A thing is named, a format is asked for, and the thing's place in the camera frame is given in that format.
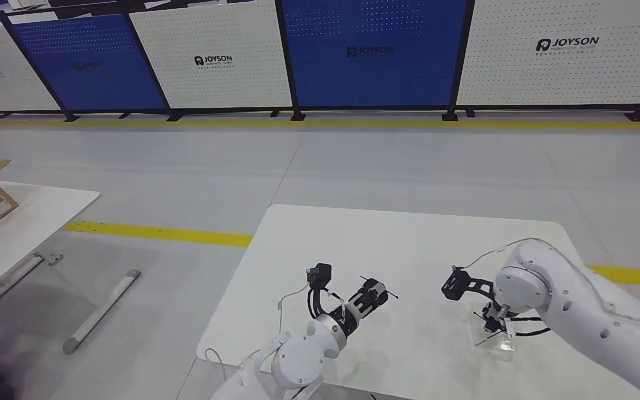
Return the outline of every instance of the gray floor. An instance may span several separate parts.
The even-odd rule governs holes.
[[[352,118],[365,117],[397,118]],[[0,127],[0,159],[13,160],[0,179],[100,191],[85,220],[250,234],[273,203],[552,220],[585,262],[627,267],[640,256],[638,154],[637,129]],[[211,396],[220,369],[196,361],[195,347],[243,249],[70,232],[52,241],[65,260],[0,301],[0,366],[21,399]],[[63,341],[130,268],[142,279],[64,356]]]

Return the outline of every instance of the wire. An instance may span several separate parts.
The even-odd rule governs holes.
[[[502,251],[504,251],[507,247],[513,246],[514,244],[520,243],[520,242],[524,242],[527,240],[535,240],[537,242],[540,243],[544,243],[547,246],[549,246],[551,249],[555,250],[556,252],[558,252],[558,254],[560,254],[562,256],[562,258],[565,259],[565,261],[567,263],[569,263],[569,265],[571,266],[571,268],[573,268],[580,276],[582,276],[587,283],[589,284],[589,286],[591,287],[591,290],[593,290],[593,293],[596,295],[596,297],[598,298],[598,302],[600,303],[600,307],[602,308],[602,310],[606,313],[606,314],[610,314],[610,315],[615,315],[616,317],[619,318],[624,318],[624,319],[628,319],[630,321],[634,321],[634,322],[638,322],[640,323],[640,318],[635,318],[632,317],[630,315],[625,315],[625,314],[619,314],[613,310],[610,310],[609,308],[607,308],[607,306],[605,305],[606,302],[605,300],[602,298],[602,296],[600,295],[600,293],[598,292],[598,289],[596,289],[595,285],[593,284],[593,282],[591,282],[591,279],[589,279],[589,277],[587,276],[587,274],[585,274],[582,269],[580,269],[578,266],[576,266],[573,261],[571,261],[563,252],[561,252],[560,250],[558,250],[554,245],[552,245],[551,243],[547,242],[546,240],[540,239],[540,238],[536,238],[536,237],[526,237],[526,238],[522,238],[522,239],[518,239],[516,241],[513,241],[511,243],[508,243],[500,248],[488,251],[484,254],[482,254],[480,257],[476,258],[475,260],[473,260],[473,262],[469,265],[466,265],[464,267],[461,267],[460,269],[467,269],[469,267],[471,267],[472,265],[474,265],[475,263],[477,263],[478,261],[480,261],[482,258],[488,256],[489,254],[493,254],[493,253],[500,253]]]
[[[307,308],[309,309],[309,315],[311,315],[311,318],[315,319],[317,315],[314,314],[311,307],[311,289],[309,289],[309,293],[307,293]]]
[[[307,288],[307,286],[309,286],[309,284],[304,285],[304,287],[296,292],[292,292],[289,294],[285,294],[284,296],[282,296],[282,298],[280,299],[280,301],[278,301],[278,310],[280,310],[280,327],[278,328],[278,334],[282,333],[282,302],[284,301],[284,299],[286,299],[287,297],[296,295],[300,292],[302,292],[303,290],[305,290]],[[227,370],[224,366],[224,363],[222,362],[222,357],[220,357],[220,354],[213,348],[211,347],[207,347],[207,349],[204,351],[204,358],[205,360],[207,360],[208,362],[212,362],[213,360],[211,360],[208,356],[207,356],[207,352],[211,350],[213,351],[213,353],[216,355],[216,357],[218,358],[218,361],[220,361],[220,366],[222,367],[222,376],[224,377],[224,381],[227,381]],[[257,352],[259,352],[262,349],[257,349],[255,350],[253,353],[249,354],[248,356],[246,356],[244,358],[244,360],[242,360],[240,362],[239,365],[237,365],[237,368],[240,368],[242,365],[244,365],[245,362],[247,362],[248,359],[250,359],[254,354],[256,354]]]
[[[551,328],[544,328],[544,329],[540,329],[539,331],[533,331],[533,332],[516,332],[516,336],[538,336],[538,335],[542,335],[543,333],[547,333],[551,331]]]
[[[306,285],[304,285],[304,287],[296,292],[292,292],[289,294],[285,294],[284,296],[282,296],[282,298],[280,299],[280,301],[278,302],[278,310],[280,310],[280,327],[278,328],[278,334],[282,333],[282,302],[284,301],[284,299],[286,299],[287,297],[296,295],[300,292],[302,292],[303,290],[305,290],[307,287],[309,286],[309,284],[307,283]]]
[[[209,359],[209,357],[207,357],[207,351],[213,351],[214,354],[216,355],[216,357],[218,357],[218,361],[220,361],[220,366],[222,367],[222,376],[224,377],[224,381],[227,381],[227,370],[224,367],[224,363],[222,362],[222,357],[220,357],[220,354],[218,354],[217,351],[215,351],[214,349],[212,349],[211,347],[207,347],[207,349],[204,351],[204,358],[208,361],[211,362],[212,360]]]
[[[520,242],[524,242],[525,240],[542,240],[542,239],[538,239],[538,238],[523,238],[523,239],[518,239],[514,242],[505,244],[502,247],[499,247],[497,249],[493,249],[491,251],[487,251],[486,253],[480,255],[478,258],[476,258],[475,260],[473,260],[473,262],[469,265],[466,265],[464,267],[460,267],[460,269],[467,269],[469,267],[471,267],[473,264],[477,263],[478,261],[482,260],[483,258],[485,258],[486,256],[488,256],[489,254],[493,254],[493,253],[501,253],[503,251],[505,251],[507,249],[507,247],[513,246],[514,244],[520,243]]]

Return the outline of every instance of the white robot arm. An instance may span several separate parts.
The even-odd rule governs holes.
[[[292,337],[289,332],[280,334],[253,354],[220,387],[212,400],[282,400],[291,390],[297,391],[293,395],[296,400],[311,398],[322,384],[324,359],[337,358],[347,345],[347,337],[358,328],[360,320],[388,299],[384,284],[367,279],[347,304],[343,303],[332,312],[325,313],[320,305],[320,292],[327,291],[326,285],[330,279],[331,266],[328,264],[318,264],[307,271],[310,287],[307,300],[313,318],[307,325],[307,335]],[[259,378],[260,367],[271,355],[275,390],[270,392]]]
[[[472,291],[490,298],[483,318],[493,332],[535,309],[569,345],[640,389],[640,301],[543,240],[518,242],[495,284],[454,267],[445,296],[459,300]]]

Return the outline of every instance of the white table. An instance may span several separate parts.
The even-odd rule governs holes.
[[[302,288],[306,268],[324,262],[333,266],[329,288],[343,298],[362,285],[359,275],[400,296],[364,319],[340,357],[325,362],[328,384],[406,399],[637,399],[635,388],[553,333],[516,338],[510,362],[472,346],[469,303],[484,298],[467,293],[460,302],[446,300],[440,288],[451,265],[531,236],[581,262],[554,222],[274,205],[215,310],[198,357],[206,359],[211,347],[225,364],[237,365],[275,337],[278,300]],[[493,280],[508,254],[486,257],[469,273]],[[331,308],[330,300],[323,304]],[[285,300],[283,309],[283,331],[303,333],[310,320],[306,293]]]
[[[43,244],[96,201],[100,193],[3,181],[0,187],[18,202],[18,208],[0,219],[1,296],[43,261],[55,265],[62,259],[62,255],[44,248]],[[65,343],[67,354],[79,346],[139,275],[135,270],[127,274],[107,304],[98,308]]]

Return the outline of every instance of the black panel base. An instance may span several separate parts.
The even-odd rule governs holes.
[[[446,113],[442,114],[443,121],[457,121],[458,115],[456,113]]]
[[[169,118],[167,118],[167,122],[176,122],[180,118],[182,118],[182,115],[183,115],[182,113],[172,112],[171,114],[169,114]]]
[[[67,119],[65,119],[64,122],[73,122],[73,121],[77,120],[78,118],[80,118],[80,116],[73,115],[73,114],[65,114],[65,117],[67,117]]]
[[[307,114],[303,114],[300,111],[294,111],[293,112],[293,117],[291,117],[292,121],[304,121],[304,118],[307,116]]]
[[[634,111],[632,113],[626,113],[624,116],[629,118],[629,121],[640,122],[640,111]]]

